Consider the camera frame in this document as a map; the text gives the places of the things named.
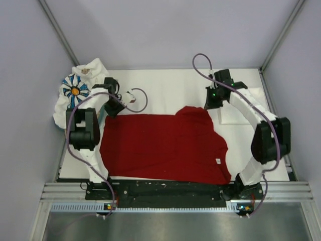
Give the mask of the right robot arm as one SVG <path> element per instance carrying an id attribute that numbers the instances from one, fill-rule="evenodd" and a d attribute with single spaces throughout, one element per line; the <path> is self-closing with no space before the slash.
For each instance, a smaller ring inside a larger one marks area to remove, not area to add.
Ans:
<path id="1" fill-rule="evenodd" d="M 280 159 L 290 152 L 290 120 L 277 117 L 268 111 L 243 82 L 234 82 L 228 69 L 211 72 L 208 77 L 212 84 L 206 87 L 204 108 L 218 109 L 223 107 L 223 102 L 226 101 L 235 107 L 254 129 L 249 162 L 236 175 L 233 187 L 222 192 L 225 200 L 234 197 L 244 199 L 258 189 L 266 172 L 277 168 L 267 168 L 266 164 L 272 161 L 279 164 Z"/>

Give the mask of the red t shirt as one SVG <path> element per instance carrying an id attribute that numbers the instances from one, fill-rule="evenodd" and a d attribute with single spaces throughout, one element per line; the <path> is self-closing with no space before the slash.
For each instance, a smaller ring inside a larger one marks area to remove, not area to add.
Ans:
<path id="1" fill-rule="evenodd" d="M 209 113 L 186 106 L 176 114 L 107 117 L 100 154 L 111 176 L 228 184 L 228 146 Z"/>

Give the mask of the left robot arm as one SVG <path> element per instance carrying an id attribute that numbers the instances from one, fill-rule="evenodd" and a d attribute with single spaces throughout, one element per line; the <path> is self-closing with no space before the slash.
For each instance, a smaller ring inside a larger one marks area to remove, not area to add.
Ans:
<path id="1" fill-rule="evenodd" d="M 108 170 L 99 152 L 102 133 L 97 114 L 104 110 L 108 116 L 116 117 L 124 110 L 119 89 L 116 79 L 106 77 L 102 84 L 94 85 L 89 95 L 75 108 L 66 110 L 68 151 L 87 166 L 89 181 L 99 183 L 96 193 L 103 199 L 110 198 L 114 188 L 105 182 Z"/>

